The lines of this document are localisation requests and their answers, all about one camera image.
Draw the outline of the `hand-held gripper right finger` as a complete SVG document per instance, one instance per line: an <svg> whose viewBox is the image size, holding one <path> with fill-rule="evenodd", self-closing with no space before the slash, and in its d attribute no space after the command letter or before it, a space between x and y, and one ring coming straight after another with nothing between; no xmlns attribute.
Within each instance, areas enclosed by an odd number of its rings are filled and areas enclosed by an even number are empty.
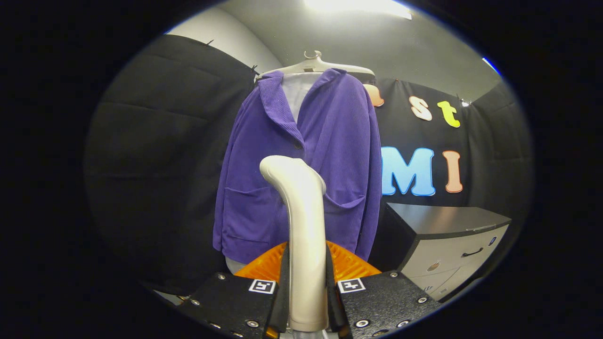
<svg viewBox="0 0 603 339"><path fill-rule="evenodd" d="M403 273L382 272L334 242L326 243L327 310L341 339L399 339L437 313L431 298Z"/></svg>

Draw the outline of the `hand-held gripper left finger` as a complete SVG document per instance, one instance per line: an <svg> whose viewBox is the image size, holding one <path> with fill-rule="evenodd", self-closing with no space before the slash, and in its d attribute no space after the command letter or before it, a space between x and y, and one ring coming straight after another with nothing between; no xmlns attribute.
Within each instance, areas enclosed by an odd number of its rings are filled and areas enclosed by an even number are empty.
<svg viewBox="0 0 603 339"><path fill-rule="evenodd" d="M289 313L286 242L237 274L217 272L177 307L207 331L203 339L277 339Z"/></svg>

